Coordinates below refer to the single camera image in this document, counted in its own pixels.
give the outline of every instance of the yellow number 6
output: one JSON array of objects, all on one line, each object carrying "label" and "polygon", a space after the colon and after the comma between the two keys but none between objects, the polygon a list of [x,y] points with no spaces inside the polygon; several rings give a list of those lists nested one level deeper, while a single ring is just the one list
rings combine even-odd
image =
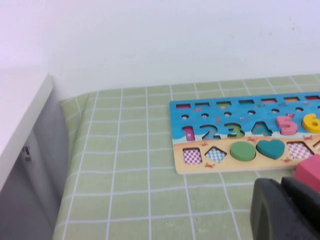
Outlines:
[{"label": "yellow number 6", "polygon": [[302,121],[302,127],[309,133],[320,134],[320,120],[314,113],[304,116]]}]

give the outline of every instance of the pink checkered pattern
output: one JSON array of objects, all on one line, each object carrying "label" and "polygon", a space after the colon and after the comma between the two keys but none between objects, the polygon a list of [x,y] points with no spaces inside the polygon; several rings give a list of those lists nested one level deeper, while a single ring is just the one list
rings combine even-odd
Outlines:
[{"label": "pink checkered pattern", "polygon": [[202,163],[201,153],[199,148],[183,149],[184,163],[188,165],[196,165]]},{"label": "pink checkered pattern", "polygon": [[313,156],[312,152],[301,142],[287,144],[290,157],[293,159],[307,159]]}]

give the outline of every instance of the blue puzzle background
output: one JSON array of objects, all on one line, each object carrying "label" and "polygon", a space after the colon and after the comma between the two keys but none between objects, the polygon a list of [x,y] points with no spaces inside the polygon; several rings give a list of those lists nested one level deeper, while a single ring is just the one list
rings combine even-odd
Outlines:
[{"label": "blue puzzle background", "polygon": [[[172,138],[174,140],[184,138],[186,133],[183,127],[189,126],[193,128],[195,135],[205,135],[210,130],[215,135],[232,134],[229,130],[230,127],[225,126],[225,124],[238,124],[241,126],[241,130],[247,133],[252,131],[257,122],[265,122],[267,128],[273,133],[279,132],[280,129],[276,125],[276,118],[287,114],[294,115],[292,121],[298,125],[297,133],[309,134],[302,127],[302,121],[305,115],[312,113],[316,114],[317,119],[320,119],[319,94],[319,92],[301,92],[171,101],[169,106]],[[308,100],[306,98],[308,96],[317,96],[318,99]],[[285,100],[285,98],[295,97],[299,100]],[[275,99],[276,102],[264,103],[262,99]],[[246,100],[253,100],[253,102],[248,101],[242,104],[239,102]],[[222,109],[221,106],[217,105],[219,102],[230,102],[231,105]],[[190,108],[177,108],[177,105],[190,105]],[[215,132],[215,129],[210,127],[201,128],[201,126],[205,125],[213,125],[217,128],[217,131]],[[261,128],[263,129],[263,126],[255,129],[257,131],[255,134],[260,134],[259,129]]]}]

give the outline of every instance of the white wall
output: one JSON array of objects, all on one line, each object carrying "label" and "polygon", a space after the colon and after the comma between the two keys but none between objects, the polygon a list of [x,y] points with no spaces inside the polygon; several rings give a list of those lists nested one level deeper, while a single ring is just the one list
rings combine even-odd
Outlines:
[{"label": "white wall", "polygon": [[44,66],[62,99],[320,73],[319,12],[318,0],[0,0],[0,68]]}]

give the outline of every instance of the checkered square slot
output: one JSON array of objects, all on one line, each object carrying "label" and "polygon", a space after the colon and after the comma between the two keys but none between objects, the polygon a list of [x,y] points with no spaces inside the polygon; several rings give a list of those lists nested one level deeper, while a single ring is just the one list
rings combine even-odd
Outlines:
[{"label": "checkered square slot", "polygon": [[205,156],[211,160],[213,160],[215,163],[220,163],[227,154],[220,150],[219,148],[213,146],[210,148],[209,151],[206,152]]},{"label": "checkered square slot", "polygon": [[183,149],[184,163],[188,165],[197,165],[202,163],[201,153],[199,148]]},{"label": "checkered square slot", "polygon": [[293,159],[307,159],[314,155],[304,142],[288,142],[287,146]]}]

